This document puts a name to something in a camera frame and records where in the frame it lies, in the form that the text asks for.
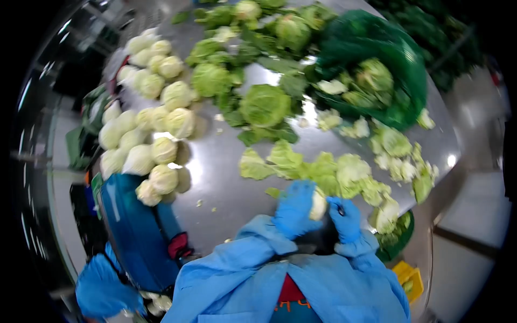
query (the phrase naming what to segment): peeled cabbage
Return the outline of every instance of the peeled cabbage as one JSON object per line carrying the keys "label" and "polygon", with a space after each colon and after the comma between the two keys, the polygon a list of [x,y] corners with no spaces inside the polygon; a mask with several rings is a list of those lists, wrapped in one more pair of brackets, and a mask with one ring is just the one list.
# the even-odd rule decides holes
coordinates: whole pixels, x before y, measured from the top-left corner
{"label": "peeled cabbage", "polygon": [[131,38],[126,44],[126,50],[130,55],[136,55],[147,47],[149,47],[149,40],[147,37],[141,35]]}
{"label": "peeled cabbage", "polygon": [[126,78],[130,77],[133,73],[136,73],[138,68],[131,65],[124,65],[120,68],[117,74],[117,83],[123,82]]}
{"label": "peeled cabbage", "polygon": [[327,210],[327,201],[326,196],[323,191],[316,187],[314,193],[312,194],[312,208],[311,213],[309,215],[309,219],[319,221],[325,214]]}
{"label": "peeled cabbage", "polygon": [[117,118],[117,123],[118,128],[120,129],[120,137],[122,137],[126,132],[136,128],[136,112],[133,110],[122,112],[122,114]]}
{"label": "peeled cabbage", "polygon": [[177,56],[166,57],[158,67],[158,73],[167,79],[175,78],[181,71],[183,71],[183,62]]}
{"label": "peeled cabbage", "polygon": [[135,193],[138,200],[147,206],[155,206],[161,201],[161,195],[147,179],[136,188]]}
{"label": "peeled cabbage", "polygon": [[172,111],[179,107],[188,107],[192,99],[189,86],[183,81],[172,83],[163,89],[160,101],[167,110]]}
{"label": "peeled cabbage", "polygon": [[179,107],[167,115],[165,124],[167,131],[175,138],[187,138],[194,130],[195,115],[192,111]]}
{"label": "peeled cabbage", "polygon": [[121,149],[110,149],[100,157],[102,179],[107,180],[111,174],[120,173],[126,160],[127,152]]}
{"label": "peeled cabbage", "polygon": [[144,98],[157,98],[165,85],[165,80],[158,74],[151,74],[142,80],[140,93]]}
{"label": "peeled cabbage", "polygon": [[148,77],[151,74],[152,74],[151,71],[146,70],[146,69],[137,71],[133,76],[133,84],[132,84],[133,89],[135,91],[139,92],[142,81],[144,80],[144,78]]}
{"label": "peeled cabbage", "polygon": [[169,164],[176,160],[178,145],[167,137],[160,137],[151,146],[151,155],[157,164]]}
{"label": "peeled cabbage", "polygon": [[136,115],[136,126],[139,129],[144,131],[151,131],[154,129],[153,127],[153,107],[148,107],[146,109],[141,110]]}
{"label": "peeled cabbage", "polygon": [[147,68],[151,70],[153,73],[158,73],[158,68],[160,67],[161,62],[165,59],[164,55],[155,55],[151,57],[149,62],[147,63]]}
{"label": "peeled cabbage", "polygon": [[178,186],[178,171],[167,165],[155,166],[149,175],[149,182],[159,194],[169,194]]}
{"label": "peeled cabbage", "polygon": [[122,174],[144,176],[150,173],[155,166],[151,157],[150,145],[138,145],[131,148],[128,158],[122,167]]}
{"label": "peeled cabbage", "polygon": [[120,142],[118,143],[118,149],[122,149],[124,151],[130,151],[131,148],[137,145],[141,145],[144,143],[145,133],[143,133],[140,129],[133,129],[131,131],[126,132],[122,138],[120,138]]}
{"label": "peeled cabbage", "polygon": [[119,119],[110,120],[99,131],[99,145],[104,150],[115,149],[123,134]]}
{"label": "peeled cabbage", "polygon": [[118,118],[121,113],[120,103],[118,100],[114,100],[102,114],[102,124],[105,125],[108,121]]}
{"label": "peeled cabbage", "polygon": [[172,50],[171,42],[168,40],[158,40],[151,45],[153,55],[169,55]]}
{"label": "peeled cabbage", "polygon": [[165,105],[161,105],[156,107],[153,111],[153,128],[158,132],[167,131],[167,116],[169,115],[169,111],[165,108]]}
{"label": "peeled cabbage", "polygon": [[142,49],[138,53],[129,56],[128,62],[141,68],[145,68],[147,63],[152,57],[151,50],[149,48]]}

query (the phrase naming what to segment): blue protective gown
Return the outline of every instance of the blue protective gown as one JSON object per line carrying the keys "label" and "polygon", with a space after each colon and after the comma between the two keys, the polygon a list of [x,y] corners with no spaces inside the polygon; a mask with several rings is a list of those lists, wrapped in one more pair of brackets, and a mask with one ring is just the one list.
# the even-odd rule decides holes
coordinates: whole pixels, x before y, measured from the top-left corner
{"label": "blue protective gown", "polygon": [[[120,272],[121,267],[111,248],[106,243],[104,251]],[[81,313],[88,318],[104,322],[122,310],[145,314],[144,300],[131,285],[120,282],[117,274],[103,254],[95,255],[86,264],[77,279],[75,297]]]}
{"label": "blue protective gown", "polygon": [[295,254],[266,263],[275,254],[297,251],[258,215],[234,241],[184,265],[163,323],[270,321],[286,273],[322,322],[410,322],[409,303],[397,276],[375,256],[377,239],[363,230],[336,254]]}

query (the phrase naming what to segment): loose cabbage leaf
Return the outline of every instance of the loose cabbage leaf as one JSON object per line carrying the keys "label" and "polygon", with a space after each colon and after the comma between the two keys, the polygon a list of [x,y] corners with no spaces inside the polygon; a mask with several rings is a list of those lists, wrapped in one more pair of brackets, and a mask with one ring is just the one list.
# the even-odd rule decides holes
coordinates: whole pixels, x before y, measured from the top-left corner
{"label": "loose cabbage leaf", "polygon": [[264,179],[275,173],[273,168],[266,164],[265,161],[252,148],[247,148],[239,162],[240,175],[246,178],[256,180]]}

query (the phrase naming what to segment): sleeve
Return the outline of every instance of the sleeve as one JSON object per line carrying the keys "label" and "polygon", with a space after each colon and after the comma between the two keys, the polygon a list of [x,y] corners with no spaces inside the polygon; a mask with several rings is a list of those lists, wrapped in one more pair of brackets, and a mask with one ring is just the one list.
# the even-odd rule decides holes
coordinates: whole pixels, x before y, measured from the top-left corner
{"label": "sleeve", "polygon": [[270,216],[257,215],[242,227],[234,241],[218,245],[208,256],[181,268],[168,317],[174,317],[175,321],[192,321],[275,254],[296,250],[296,244],[277,230]]}
{"label": "sleeve", "polygon": [[354,242],[350,243],[336,243],[334,250],[337,254],[348,258],[350,265],[355,270],[362,272],[378,274],[385,277],[391,286],[392,292],[400,301],[404,313],[409,321],[409,301],[406,293],[397,279],[397,275],[384,266],[382,261],[377,258],[375,252],[379,248],[377,238],[368,230],[361,230],[361,235]]}

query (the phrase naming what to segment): cabbage head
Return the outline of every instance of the cabbage head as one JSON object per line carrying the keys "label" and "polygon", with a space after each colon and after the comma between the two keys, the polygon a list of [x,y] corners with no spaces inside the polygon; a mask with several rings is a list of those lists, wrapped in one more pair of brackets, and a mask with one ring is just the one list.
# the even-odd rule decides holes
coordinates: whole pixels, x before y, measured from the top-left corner
{"label": "cabbage head", "polygon": [[136,126],[144,131],[152,131],[153,127],[153,112],[155,108],[148,107],[146,109],[141,110],[136,115]]}
{"label": "cabbage head", "polygon": [[140,84],[140,93],[146,99],[156,99],[165,85],[163,77],[157,74],[151,74],[142,80]]}
{"label": "cabbage head", "polygon": [[110,149],[100,157],[102,179],[107,180],[112,174],[120,173],[126,161],[127,152],[121,149]]}
{"label": "cabbage head", "polygon": [[168,40],[158,40],[151,45],[151,54],[156,55],[169,55],[172,50],[171,42]]}
{"label": "cabbage head", "polygon": [[165,108],[165,105],[156,107],[153,111],[153,128],[158,132],[167,131],[166,120],[169,115],[169,111]]}
{"label": "cabbage head", "polygon": [[155,55],[155,56],[151,57],[151,59],[147,63],[147,68],[154,74],[157,74],[158,68],[160,67],[161,62],[164,59],[165,59],[164,55]]}
{"label": "cabbage head", "polygon": [[118,149],[130,151],[131,148],[144,143],[145,133],[136,128],[126,132],[118,142]]}
{"label": "cabbage head", "polygon": [[214,64],[199,64],[194,68],[192,87],[202,97],[209,98],[219,93],[228,92],[232,84],[230,72]]}
{"label": "cabbage head", "polygon": [[279,40],[277,45],[293,52],[303,50],[311,38],[311,29],[306,21],[293,14],[282,17],[275,31]]}
{"label": "cabbage head", "polygon": [[158,165],[169,164],[176,160],[178,144],[167,137],[160,137],[151,145],[153,160]]}
{"label": "cabbage head", "polygon": [[391,91],[393,76],[388,68],[378,58],[369,58],[359,63],[356,75],[357,85],[366,92]]}
{"label": "cabbage head", "polygon": [[177,139],[187,138],[195,126],[195,114],[182,107],[170,112],[165,119],[167,131]]}
{"label": "cabbage head", "polygon": [[169,56],[161,61],[158,73],[166,79],[175,78],[183,71],[183,62],[177,56]]}
{"label": "cabbage head", "polygon": [[99,131],[99,145],[104,150],[115,149],[118,147],[118,141],[123,134],[119,127],[118,118],[110,120]]}
{"label": "cabbage head", "polygon": [[183,81],[172,83],[163,89],[160,101],[169,111],[179,107],[188,107],[192,99],[192,92],[189,86]]}
{"label": "cabbage head", "polygon": [[117,118],[117,123],[118,128],[120,129],[120,136],[122,137],[126,132],[136,128],[136,112],[133,110],[122,112],[122,114]]}
{"label": "cabbage head", "polygon": [[135,55],[129,56],[128,62],[140,68],[145,68],[147,66],[147,63],[149,63],[151,57],[151,50],[149,48],[145,48],[136,53]]}
{"label": "cabbage head", "polygon": [[102,114],[102,124],[105,125],[108,121],[118,118],[121,113],[120,103],[118,100],[114,100]]}
{"label": "cabbage head", "polygon": [[140,202],[147,206],[155,206],[161,201],[161,195],[156,192],[149,180],[144,180],[134,191]]}
{"label": "cabbage head", "polygon": [[140,86],[142,85],[142,81],[151,74],[151,71],[146,69],[137,71],[133,76],[133,89],[137,92],[140,92]]}
{"label": "cabbage head", "polygon": [[178,186],[178,171],[167,165],[155,166],[149,175],[149,182],[159,194],[169,194]]}
{"label": "cabbage head", "polygon": [[128,40],[126,50],[130,55],[136,55],[138,52],[147,48],[149,42],[145,36],[136,36]]}
{"label": "cabbage head", "polygon": [[133,174],[144,176],[150,173],[155,166],[151,157],[150,145],[138,145],[131,148],[124,166],[122,174]]}
{"label": "cabbage head", "polygon": [[240,101],[244,120],[259,128],[279,124],[291,109],[291,97],[278,86],[252,85]]}
{"label": "cabbage head", "polygon": [[323,193],[323,191],[316,187],[314,193],[312,194],[312,208],[311,213],[309,215],[309,219],[319,221],[322,219],[325,211],[327,210],[327,196]]}

